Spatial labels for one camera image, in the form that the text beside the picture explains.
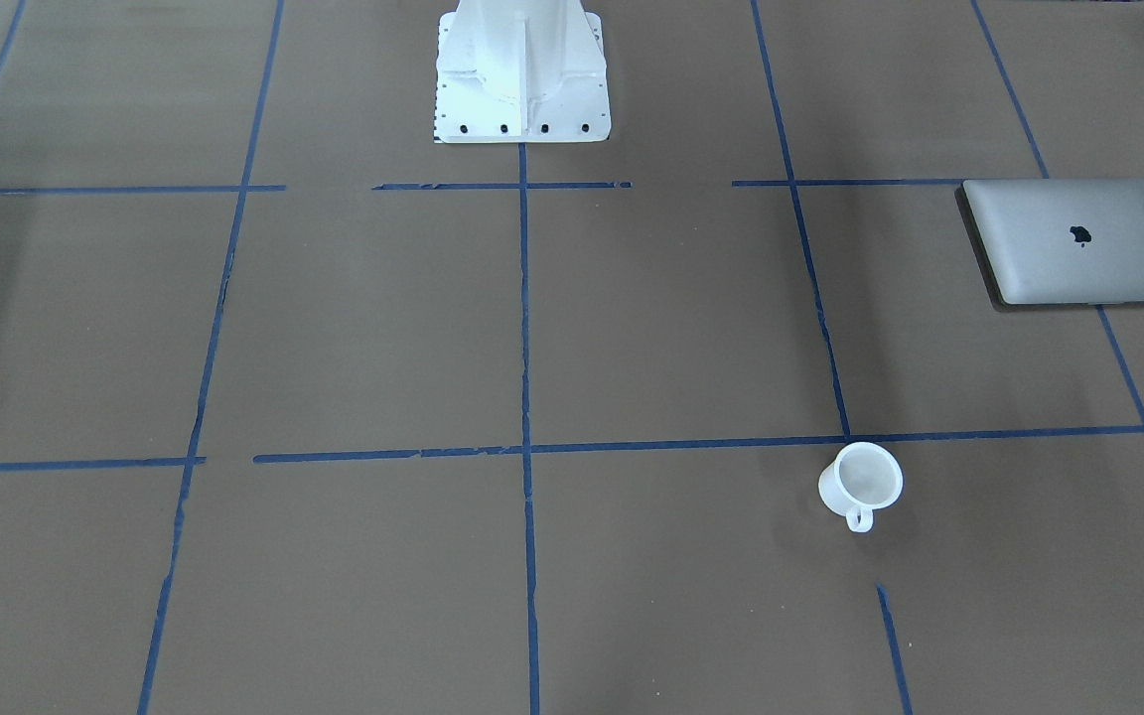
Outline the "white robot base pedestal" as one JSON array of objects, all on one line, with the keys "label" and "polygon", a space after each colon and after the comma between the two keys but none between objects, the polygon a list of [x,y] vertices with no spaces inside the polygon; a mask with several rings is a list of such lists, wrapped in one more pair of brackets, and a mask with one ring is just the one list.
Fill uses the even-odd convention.
[{"label": "white robot base pedestal", "polygon": [[607,50],[580,1],[460,1],[437,26],[432,140],[601,142]]}]

